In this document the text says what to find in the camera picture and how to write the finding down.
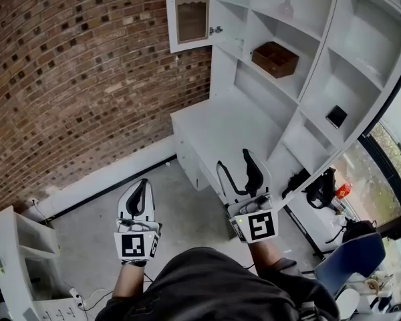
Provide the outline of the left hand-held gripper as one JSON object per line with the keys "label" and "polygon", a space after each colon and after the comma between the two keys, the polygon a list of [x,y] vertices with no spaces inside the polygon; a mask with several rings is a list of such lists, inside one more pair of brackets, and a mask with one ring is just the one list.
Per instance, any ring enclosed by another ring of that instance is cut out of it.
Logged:
{"label": "left hand-held gripper", "polygon": [[154,197],[148,179],[132,184],[118,201],[117,232],[114,233],[118,258],[149,261],[156,255],[162,224],[154,220]]}

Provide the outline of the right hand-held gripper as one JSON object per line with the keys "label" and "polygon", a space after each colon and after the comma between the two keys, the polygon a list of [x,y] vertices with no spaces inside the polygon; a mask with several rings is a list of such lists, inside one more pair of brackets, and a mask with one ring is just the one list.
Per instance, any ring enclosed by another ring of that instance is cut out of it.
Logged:
{"label": "right hand-held gripper", "polygon": [[[256,243],[277,235],[277,209],[272,206],[271,195],[264,194],[271,189],[271,174],[265,163],[246,148],[243,158],[248,176],[245,191],[237,188],[228,168],[220,160],[216,170],[229,205],[227,215],[231,227],[242,243]],[[253,198],[245,200],[247,193]]]}

